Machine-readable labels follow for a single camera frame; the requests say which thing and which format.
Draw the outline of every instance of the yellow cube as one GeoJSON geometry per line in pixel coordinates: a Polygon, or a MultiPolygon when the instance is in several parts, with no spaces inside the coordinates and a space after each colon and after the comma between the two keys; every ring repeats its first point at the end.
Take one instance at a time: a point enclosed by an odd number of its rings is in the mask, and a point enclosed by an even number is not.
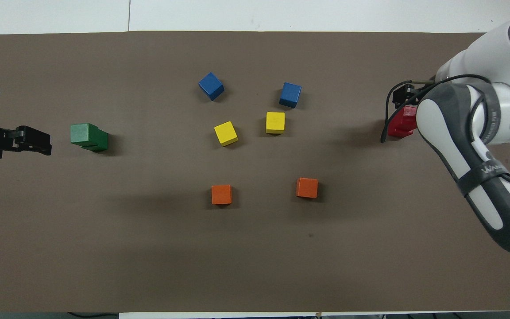
{"type": "Polygon", "coordinates": [[[238,140],[237,133],[235,133],[231,122],[225,122],[224,124],[218,125],[214,127],[214,130],[216,131],[218,140],[223,147],[237,142],[238,140]]]}
{"type": "Polygon", "coordinates": [[[267,126],[265,133],[282,134],[285,132],[285,113],[284,112],[267,112],[267,126]]]}

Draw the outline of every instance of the black strap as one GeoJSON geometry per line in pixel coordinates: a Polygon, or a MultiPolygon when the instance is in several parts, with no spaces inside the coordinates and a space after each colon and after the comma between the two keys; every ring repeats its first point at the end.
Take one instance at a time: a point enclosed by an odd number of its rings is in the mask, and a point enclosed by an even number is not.
{"type": "Polygon", "coordinates": [[[501,174],[510,175],[509,171],[506,170],[501,162],[497,159],[490,159],[466,172],[465,175],[457,181],[456,185],[460,189],[462,196],[465,197],[486,180],[501,174]]]}

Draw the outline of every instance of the white table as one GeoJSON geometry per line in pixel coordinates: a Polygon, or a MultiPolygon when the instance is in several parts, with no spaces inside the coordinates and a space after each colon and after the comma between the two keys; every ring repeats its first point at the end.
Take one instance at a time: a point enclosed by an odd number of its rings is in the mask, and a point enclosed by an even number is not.
{"type": "MultiPolygon", "coordinates": [[[[510,0],[0,0],[0,34],[184,31],[486,32],[510,0]]],[[[127,313],[121,318],[316,313],[127,313]]]]}

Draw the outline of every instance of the wooden block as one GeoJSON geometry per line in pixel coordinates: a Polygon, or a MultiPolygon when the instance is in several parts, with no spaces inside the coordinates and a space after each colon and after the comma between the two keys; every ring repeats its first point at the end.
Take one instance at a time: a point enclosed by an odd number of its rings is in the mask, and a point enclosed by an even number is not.
{"type": "Polygon", "coordinates": [[[212,101],[224,91],[223,83],[211,72],[200,80],[198,85],[212,101]]]}
{"type": "Polygon", "coordinates": [[[235,129],[233,129],[233,124],[231,124],[231,122],[225,122],[221,125],[218,125],[214,127],[214,130],[216,131],[218,140],[223,147],[234,142],[237,142],[239,140],[237,138],[237,133],[235,133],[235,129]]]}
{"type": "Polygon", "coordinates": [[[285,82],[281,92],[281,99],[279,99],[279,104],[292,107],[294,109],[296,107],[296,103],[298,103],[300,91],[302,91],[302,87],[300,85],[285,82]]]}
{"type": "Polygon", "coordinates": [[[406,105],[389,123],[387,135],[402,139],[413,134],[417,129],[417,108],[406,105]]]}
{"type": "Polygon", "coordinates": [[[214,205],[231,204],[231,185],[212,186],[212,204],[214,205]]]}
{"type": "Polygon", "coordinates": [[[108,134],[90,123],[70,126],[70,142],[93,152],[108,149],[108,134]]]}
{"type": "Polygon", "coordinates": [[[267,125],[265,126],[267,134],[285,133],[285,113],[267,112],[267,125]]]}
{"type": "Polygon", "coordinates": [[[296,180],[296,196],[306,198],[318,197],[318,180],[301,177],[296,180]]]}

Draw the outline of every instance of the orange cube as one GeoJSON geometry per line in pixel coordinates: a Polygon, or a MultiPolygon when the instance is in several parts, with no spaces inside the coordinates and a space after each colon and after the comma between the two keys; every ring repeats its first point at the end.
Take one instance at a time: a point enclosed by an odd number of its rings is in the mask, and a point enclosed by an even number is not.
{"type": "Polygon", "coordinates": [[[212,204],[231,204],[231,185],[212,186],[212,204]]]}
{"type": "Polygon", "coordinates": [[[301,177],[296,180],[296,196],[306,198],[318,197],[318,180],[301,177]]]}

